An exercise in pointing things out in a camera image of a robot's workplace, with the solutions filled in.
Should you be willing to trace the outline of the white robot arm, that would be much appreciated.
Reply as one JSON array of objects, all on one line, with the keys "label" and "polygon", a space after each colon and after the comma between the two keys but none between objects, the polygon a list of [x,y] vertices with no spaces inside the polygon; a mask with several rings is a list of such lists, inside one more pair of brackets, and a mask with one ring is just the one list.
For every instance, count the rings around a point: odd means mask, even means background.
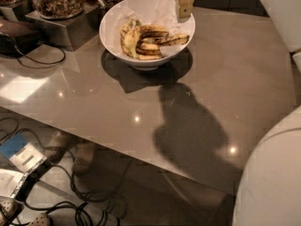
[{"label": "white robot arm", "polygon": [[[260,0],[288,52],[300,63],[301,0]],[[231,224],[301,226],[301,106],[276,123],[247,159]]]}]

